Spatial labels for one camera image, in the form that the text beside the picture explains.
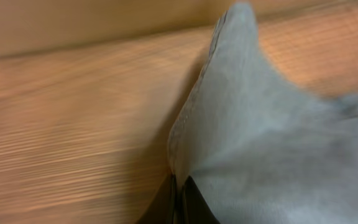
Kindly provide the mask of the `grey shorts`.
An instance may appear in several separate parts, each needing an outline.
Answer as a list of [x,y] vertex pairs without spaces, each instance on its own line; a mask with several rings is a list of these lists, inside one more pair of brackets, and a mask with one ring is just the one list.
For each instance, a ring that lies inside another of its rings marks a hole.
[[221,223],[358,223],[358,95],[326,100],[289,82],[247,3],[218,20],[168,157]]

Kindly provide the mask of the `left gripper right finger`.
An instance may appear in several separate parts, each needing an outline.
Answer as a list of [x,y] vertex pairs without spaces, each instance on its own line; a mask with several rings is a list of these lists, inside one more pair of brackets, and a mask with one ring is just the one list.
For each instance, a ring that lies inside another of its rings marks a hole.
[[182,187],[180,205],[183,224],[220,224],[190,176]]

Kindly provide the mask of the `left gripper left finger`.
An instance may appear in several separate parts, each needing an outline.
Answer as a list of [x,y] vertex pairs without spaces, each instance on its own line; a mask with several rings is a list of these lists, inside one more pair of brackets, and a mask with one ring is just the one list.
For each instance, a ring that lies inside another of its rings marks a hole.
[[177,196],[176,177],[168,175],[159,187],[155,197],[137,220],[137,224],[171,224]]

